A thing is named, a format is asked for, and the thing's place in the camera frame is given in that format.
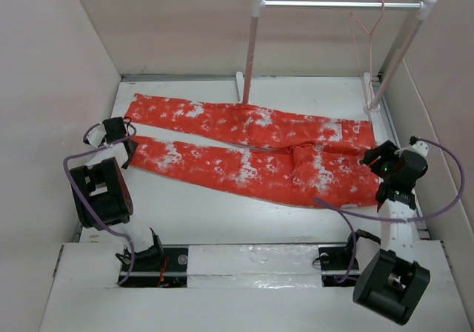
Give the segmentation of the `red white tie-dye trousers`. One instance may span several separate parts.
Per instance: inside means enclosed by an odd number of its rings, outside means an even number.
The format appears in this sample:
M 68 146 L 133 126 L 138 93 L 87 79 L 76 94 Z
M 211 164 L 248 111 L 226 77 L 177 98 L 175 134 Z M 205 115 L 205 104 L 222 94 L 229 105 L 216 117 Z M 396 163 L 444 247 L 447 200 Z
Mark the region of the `red white tie-dye trousers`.
M 126 115 L 140 125 L 218 142 L 195 145 L 137 136 L 132 164 L 143 170 L 286 205 L 375 204 L 378 177 L 360 164 L 375 146 L 368 121 L 142 94 L 134 96 Z

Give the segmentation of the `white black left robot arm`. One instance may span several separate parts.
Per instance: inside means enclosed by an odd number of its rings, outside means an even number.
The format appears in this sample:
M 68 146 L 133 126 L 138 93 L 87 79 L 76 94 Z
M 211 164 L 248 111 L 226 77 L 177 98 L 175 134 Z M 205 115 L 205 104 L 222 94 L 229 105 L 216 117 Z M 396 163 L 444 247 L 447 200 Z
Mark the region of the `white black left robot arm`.
M 81 225 L 125 239 L 129 247 L 117 255 L 123 264 L 134 262 L 157 270 L 164 264 L 165 252 L 154 231 L 152 244 L 137 251 L 131 233 L 113 230 L 115 225 L 129 223 L 133 215 L 133 202 L 122 171 L 128 168 L 138 148 L 138 143 L 133 141 L 135 134 L 130 118 L 105 119 L 93 125 L 83 137 L 83 143 L 93 149 L 67 157 L 63 165 Z

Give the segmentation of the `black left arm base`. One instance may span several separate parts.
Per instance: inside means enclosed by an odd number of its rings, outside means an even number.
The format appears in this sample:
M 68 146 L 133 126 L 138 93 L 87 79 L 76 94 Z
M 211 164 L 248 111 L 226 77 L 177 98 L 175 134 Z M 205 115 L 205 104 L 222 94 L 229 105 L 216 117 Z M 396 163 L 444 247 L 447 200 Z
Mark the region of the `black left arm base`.
M 188 245 L 163 245 L 159 236 L 151 230 L 152 245 L 135 252 L 133 269 L 131 252 L 125 248 L 117 253 L 121 264 L 118 284 L 123 288 L 185 288 L 187 287 Z

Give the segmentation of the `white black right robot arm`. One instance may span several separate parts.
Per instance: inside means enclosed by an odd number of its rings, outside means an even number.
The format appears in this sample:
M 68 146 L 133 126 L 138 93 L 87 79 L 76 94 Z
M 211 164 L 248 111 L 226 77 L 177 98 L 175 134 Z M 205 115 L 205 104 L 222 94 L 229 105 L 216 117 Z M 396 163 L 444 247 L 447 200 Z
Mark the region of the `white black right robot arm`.
M 428 152 L 425 142 L 412 137 L 407 147 L 386 141 L 361 160 L 381 180 L 375 193 L 381 238 L 355 284 L 353 301 L 398 325 L 409 321 L 430 282 L 430 272 L 415 259 L 411 226 L 413 189 L 427 172 Z

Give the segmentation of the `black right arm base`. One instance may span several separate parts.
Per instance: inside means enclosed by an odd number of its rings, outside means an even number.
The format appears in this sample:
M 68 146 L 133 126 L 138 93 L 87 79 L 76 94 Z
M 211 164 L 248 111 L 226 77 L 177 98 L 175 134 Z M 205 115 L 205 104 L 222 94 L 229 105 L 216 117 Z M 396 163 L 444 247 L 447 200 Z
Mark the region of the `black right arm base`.
M 321 283 L 323 287 L 354 287 L 360 275 L 357 259 L 351 265 L 349 276 L 343 282 L 338 281 L 350 266 L 354 242 L 363 238 L 377 244 L 381 243 L 377 236 L 365 230 L 358 229 L 355 234 L 355 239 L 350 234 L 345 243 L 318 246 L 318 255 L 313 260 L 313 266 L 321 269 Z

